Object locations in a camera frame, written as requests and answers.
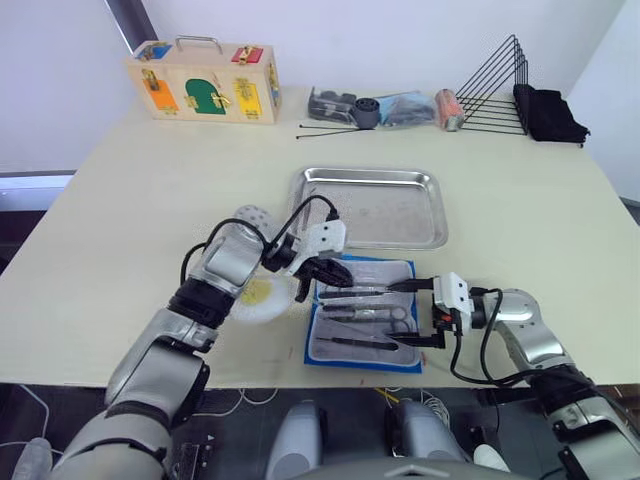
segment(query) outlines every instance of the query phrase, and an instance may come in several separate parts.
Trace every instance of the metal tray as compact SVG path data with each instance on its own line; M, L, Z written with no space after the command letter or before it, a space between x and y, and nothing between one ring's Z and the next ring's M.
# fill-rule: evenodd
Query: metal tray
M291 211L309 195L329 198L347 225L347 246L433 250L447 242L438 182L417 170L306 168L293 179ZM323 222L326 206L314 201L293 231Z

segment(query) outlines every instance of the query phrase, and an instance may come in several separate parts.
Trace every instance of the black cloth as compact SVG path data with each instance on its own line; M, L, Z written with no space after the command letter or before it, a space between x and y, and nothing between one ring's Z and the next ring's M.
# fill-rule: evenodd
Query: black cloth
M584 143L589 129L573 119L567 102L557 90L536 90L514 85L513 96L523 122L539 142Z

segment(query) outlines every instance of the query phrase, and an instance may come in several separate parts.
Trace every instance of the black wire rack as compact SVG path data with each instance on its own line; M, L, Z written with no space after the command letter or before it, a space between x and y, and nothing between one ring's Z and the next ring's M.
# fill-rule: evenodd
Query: black wire rack
M527 119L518 109L513 93L492 98L511 78L514 84L529 83L529 64L514 34L456 92L465 113L463 130L528 135Z

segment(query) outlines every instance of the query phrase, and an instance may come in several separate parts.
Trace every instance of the plastic bag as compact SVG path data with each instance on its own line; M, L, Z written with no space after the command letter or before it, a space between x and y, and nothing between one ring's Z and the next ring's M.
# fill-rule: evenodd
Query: plastic bag
M418 91L376 97L376 100L380 103L380 125L383 127L409 127L436 121L434 100Z

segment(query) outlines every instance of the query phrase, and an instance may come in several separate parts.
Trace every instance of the metal handle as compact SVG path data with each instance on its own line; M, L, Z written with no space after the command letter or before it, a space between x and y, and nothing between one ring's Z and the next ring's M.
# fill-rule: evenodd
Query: metal handle
M176 47L178 47L178 50L182 52L182 44L180 43L181 40L194 40L196 42L213 42L216 47L218 47L218 52L220 52L220 55L222 55L222 47L220 46L220 43L218 43L218 40L213 38L213 37L197 37L197 36L193 36L193 35L178 35L176 37Z

